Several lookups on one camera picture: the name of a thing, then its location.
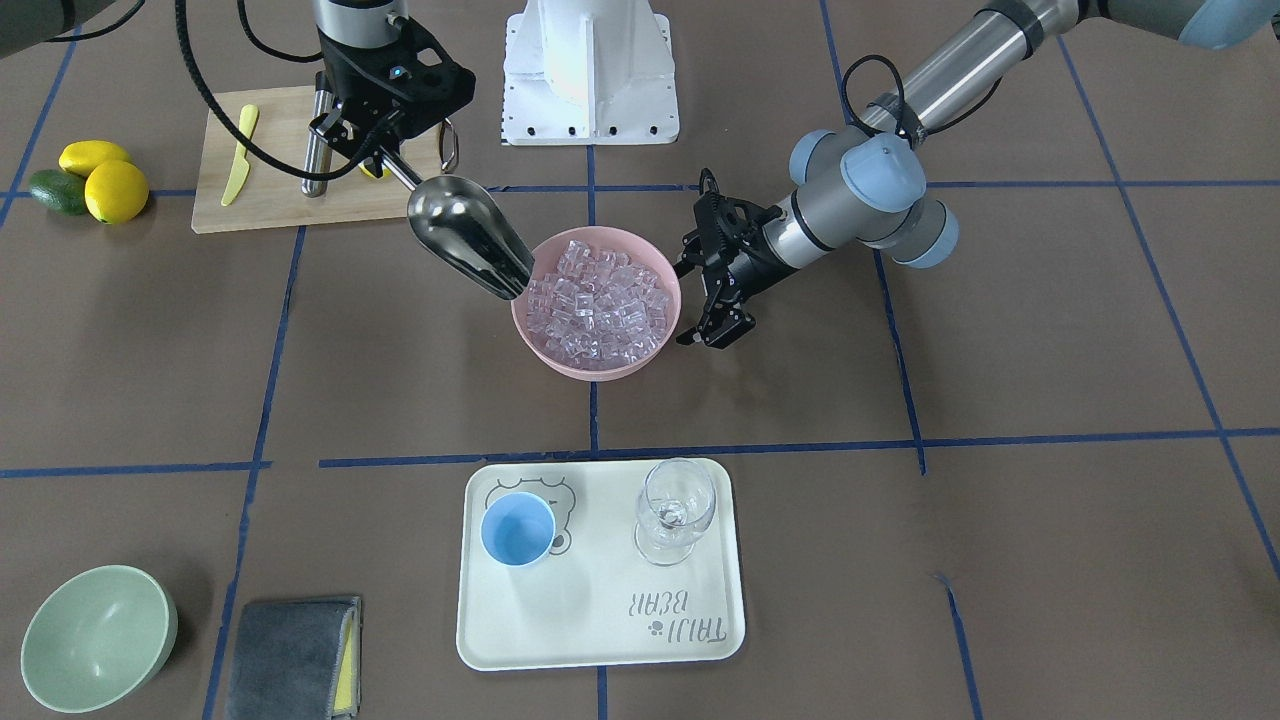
metal scoop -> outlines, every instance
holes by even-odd
[[[422,247],[503,300],[525,292],[534,254],[483,187],[457,176],[422,181],[394,154],[384,161],[412,190],[406,215]]]

blue joint cap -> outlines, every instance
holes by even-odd
[[[1280,0],[1208,0],[1187,23],[1178,41],[1222,50],[1247,40],[1276,13],[1280,13]]]
[[[956,242],[960,241],[960,222],[956,220],[955,213],[951,211],[951,208],[947,208],[946,202],[942,204],[942,209],[946,211],[946,219],[942,220],[942,232],[938,233],[938,240],[933,241],[933,246],[915,260],[902,261],[895,258],[895,263],[923,270],[951,256],[951,251],[956,249]]]
[[[808,176],[809,159],[813,158],[813,150],[828,135],[836,133],[829,129],[815,129],[801,137],[800,142],[796,142],[796,146],[791,149],[791,160],[787,161],[787,172],[791,173],[791,182],[796,184],[808,182],[805,176]]]
[[[840,159],[845,184],[881,213],[901,213],[924,197],[927,182],[910,143],[882,132]]]

gray towel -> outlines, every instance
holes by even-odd
[[[357,623],[352,637],[358,642],[358,597],[246,605],[236,635],[227,719],[333,717],[347,623]]]

folded cloth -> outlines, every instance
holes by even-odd
[[[355,717],[360,621],[355,596],[246,605],[227,720]]]

pink bowl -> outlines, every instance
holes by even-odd
[[[516,319],[516,329],[520,331],[520,337],[524,338],[525,345],[534,351],[534,355],[536,355],[543,363],[550,365],[557,373],[568,375],[577,380],[588,382],[604,382],[625,378],[640,368],[644,368],[650,360],[653,360],[654,356],[662,351],[663,346],[667,345],[667,341],[671,340],[672,333],[676,332],[676,323],[680,322],[680,281],[676,278],[676,270],[671,268],[671,263],[667,258],[645,238],[618,228],[593,225],[564,231],[547,238],[541,245],[535,247],[535,279],[541,279],[547,273],[556,272],[556,263],[559,260],[561,255],[564,254],[564,249],[568,247],[568,241],[571,240],[585,242],[591,247],[591,250],[598,247],[621,250],[630,255],[632,261],[644,263],[645,265],[649,265],[653,272],[658,273],[658,282],[662,284],[662,288],[671,295],[671,305],[667,306],[667,332],[663,333],[662,342],[658,343],[658,348],[630,365],[623,365],[613,370],[580,370],[577,368],[562,365],[544,355],[541,348],[534,345],[534,338],[530,336],[529,327],[526,324],[526,315],[529,314],[527,292],[522,293],[511,304],[511,314]]]

